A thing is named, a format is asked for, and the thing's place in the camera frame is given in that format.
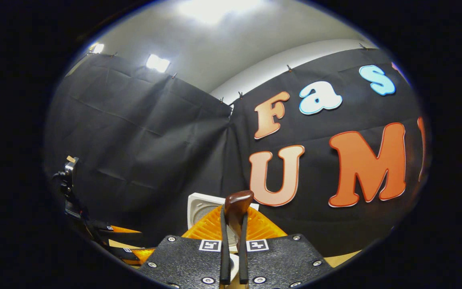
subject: brown object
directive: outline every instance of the brown object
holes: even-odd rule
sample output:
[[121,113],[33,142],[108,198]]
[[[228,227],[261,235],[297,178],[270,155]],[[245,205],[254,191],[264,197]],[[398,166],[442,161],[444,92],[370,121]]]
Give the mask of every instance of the brown object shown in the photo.
[[245,190],[227,196],[224,203],[225,221],[238,237],[237,248],[240,247],[243,217],[247,213],[247,209],[249,205],[251,205],[253,199],[254,193],[251,190]]

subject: letter s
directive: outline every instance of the letter s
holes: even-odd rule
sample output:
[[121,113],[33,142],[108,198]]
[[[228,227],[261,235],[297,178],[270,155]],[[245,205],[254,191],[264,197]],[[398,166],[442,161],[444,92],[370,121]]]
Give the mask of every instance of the letter s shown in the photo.
[[395,93],[395,85],[379,67],[375,65],[363,66],[359,68],[359,75],[372,82],[370,87],[376,93],[382,96]]

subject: screw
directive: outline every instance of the screw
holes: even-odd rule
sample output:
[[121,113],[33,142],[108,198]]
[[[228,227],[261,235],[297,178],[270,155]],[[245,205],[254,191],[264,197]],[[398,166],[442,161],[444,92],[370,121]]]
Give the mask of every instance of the screw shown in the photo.
[[202,282],[206,284],[213,284],[215,280],[213,280],[213,278],[205,277],[205,278],[202,278]]
[[266,279],[264,277],[256,277],[256,278],[254,278],[254,283],[259,284],[259,283],[263,283],[265,281],[266,281]]

